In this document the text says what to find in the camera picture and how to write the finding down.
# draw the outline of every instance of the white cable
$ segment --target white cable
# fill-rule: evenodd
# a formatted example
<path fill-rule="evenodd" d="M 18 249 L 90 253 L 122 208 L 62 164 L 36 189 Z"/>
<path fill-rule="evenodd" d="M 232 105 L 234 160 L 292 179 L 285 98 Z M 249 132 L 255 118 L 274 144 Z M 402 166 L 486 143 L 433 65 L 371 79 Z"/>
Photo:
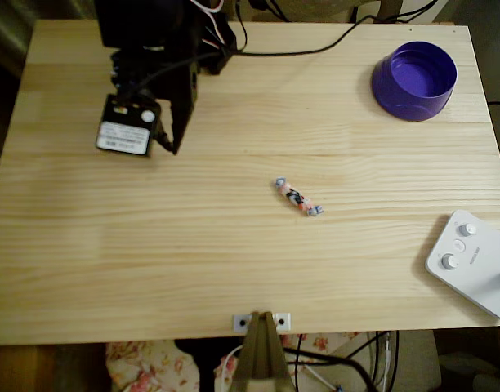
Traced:
<path fill-rule="evenodd" d="M 384 362 L 384 375 L 382 376 L 382 392 L 386 392 L 386 381 L 388 379 L 388 372 L 390 371 L 391 351 L 390 351 L 390 333 L 386 337 L 385 342 L 385 362 Z"/>
<path fill-rule="evenodd" d="M 318 380 L 319 380 L 319 381 L 321 381 L 323 384 L 325 384 L 325 385 L 326 385 L 326 386 L 327 386 L 330 390 L 335 391 L 335 386 L 333 386 L 333 385 L 332 385 L 332 384 L 330 384 L 328 381 L 326 381 L 326 380 L 325 380 L 325 379 L 324 379 L 324 378 L 323 378 L 320 374 L 318 374 L 318 373 L 317 373 L 314 369 L 312 369 L 311 367 L 306 366 L 306 365 L 304 366 L 304 368 L 305 368 L 308 372 L 312 373 L 316 379 L 318 379 Z"/>
<path fill-rule="evenodd" d="M 225 362 L 223 363 L 223 367 L 221 368 L 221 392 L 225 392 L 225 373 L 226 373 L 226 366 L 228 365 L 228 361 L 230 360 L 232 355 L 237 353 L 242 348 L 243 348 L 243 346 L 240 345 L 239 347 L 236 347 L 232 351 L 230 351 L 228 353 L 228 355 L 226 355 Z"/>
<path fill-rule="evenodd" d="M 208 41 L 207 39 L 203 39 L 203 42 L 210 45 L 211 47 L 215 47 L 216 49 L 219 49 L 219 46 L 216 45 L 214 42 Z"/>
<path fill-rule="evenodd" d="M 214 30 L 216 30 L 217 37 L 219 38 L 219 40 L 221 41 L 221 43 L 223 45 L 225 45 L 225 40 L 223 39 L 223 36 L 221 35 L 221 33 L 219 32 L 219 29 L 217 28 L 216 19 L 212 16 L 212 14 L 210 12 L 208 12 L 208 11 L 203 11 L 203 12 L 205 14 L 207 14 L 207 16 L 210 18 L 210 20 L 212 21 L 212 24 L 214 25 Z"/>
<path fill-rule="evenodd" d="M 205 7 L 203 4 L 197 2 L 196 0 L 190 0 L 193 4 L 195 4 L 196 6 L 199 7 L 199 9 L 203 12 L 213 12 L 214 14 L 219 12 L 221 10 L 221 8 L 223 7 L 223 3 L 225 2 L 225 0 L 220 0 L 219 1 L 219 4 L 217 4 L 217 7 L 216 8 L 208 8 L 208 7 Z"/>

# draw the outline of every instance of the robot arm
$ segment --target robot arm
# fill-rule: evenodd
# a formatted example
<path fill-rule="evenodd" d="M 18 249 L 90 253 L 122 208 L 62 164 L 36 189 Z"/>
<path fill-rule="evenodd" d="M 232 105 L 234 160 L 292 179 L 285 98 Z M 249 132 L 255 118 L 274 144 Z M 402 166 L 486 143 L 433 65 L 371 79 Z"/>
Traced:
<path fill-rule="evenodd" d="M 226 15 L 211 14 L 229 50 L 203 42 L 211 39 L 211 21 L 190 0 L 95 0 L 95 5 L 103 45 L 119 49 L 112 55 L 117 93 L 105 103 L 97 147 L 148 156 L 155 139 L 177 154 L 194 111 L 200 68 L 219 74 L 236 48 Z M 180 62 L 185 64 L 154 78 Z M 171 140 L 157 99 L 171 103 Z"/>

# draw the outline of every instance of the wooden tabletop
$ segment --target wooden tabletop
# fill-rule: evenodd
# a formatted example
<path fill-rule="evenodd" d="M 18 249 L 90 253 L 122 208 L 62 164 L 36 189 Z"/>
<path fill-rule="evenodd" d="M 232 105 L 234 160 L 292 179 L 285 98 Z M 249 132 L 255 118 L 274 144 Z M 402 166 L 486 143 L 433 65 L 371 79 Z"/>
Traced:
<path fill-rule="evenodd" d="M 321 47 L 347 27 L 248 23 L 248 50 Z M 447 106 L 416 123 L 369 86 L 412 40 L 458 67 Z M 200 77 L 180 153 L 149 159 L 95 147 L 111 52 L 95 21 L 36 26 L 0 163 L 0 344 L 223 336 L 254 310 L 290 313 L 293 332 L 498 323 L 424 267 L 453 210 L 500 229 L 466 27 L 363 25 L 315 56 L 234 57 Z M 303 216 L 277 176 L 325 213 Z"/>

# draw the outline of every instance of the gray knob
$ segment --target gray knob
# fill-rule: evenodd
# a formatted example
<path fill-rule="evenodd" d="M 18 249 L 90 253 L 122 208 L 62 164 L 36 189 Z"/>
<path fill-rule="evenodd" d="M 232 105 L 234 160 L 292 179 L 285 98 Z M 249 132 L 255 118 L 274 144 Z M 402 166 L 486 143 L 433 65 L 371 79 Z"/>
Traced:
<path fill-rule="evenodd" d="M 470 237 L 471 235 L 477 234 L 477 227 L 471 223 L 466 223 L 465 225 L 462 225 L 459 227 L 459 230 L 461 231 L 461 234 L 464 235 L 465 237 Z"/>
<path fill-rule="evenodd" d="M 443 256 L 443 267 L 447 270 L 455 270 L 459 266 L 459 261 L 457 257 L 452 255 L 451 253 L 446 253 Z"/>

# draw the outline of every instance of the metal bracket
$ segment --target metal bracket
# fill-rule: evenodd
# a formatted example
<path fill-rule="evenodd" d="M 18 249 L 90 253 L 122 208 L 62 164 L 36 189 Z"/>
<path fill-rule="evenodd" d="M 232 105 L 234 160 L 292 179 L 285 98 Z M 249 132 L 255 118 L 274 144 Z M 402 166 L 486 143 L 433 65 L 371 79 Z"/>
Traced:
<path fill-rule="evenodd" d="M 290 313 L 274 313 L 272 315 L 277 332 L 287 332 L 292 329 L 291 317 Z M 248 325 L 250 325 L 250 320 L 252 320 L 251 314 L 234 314 L 233 331 L 246 333 Z"/>

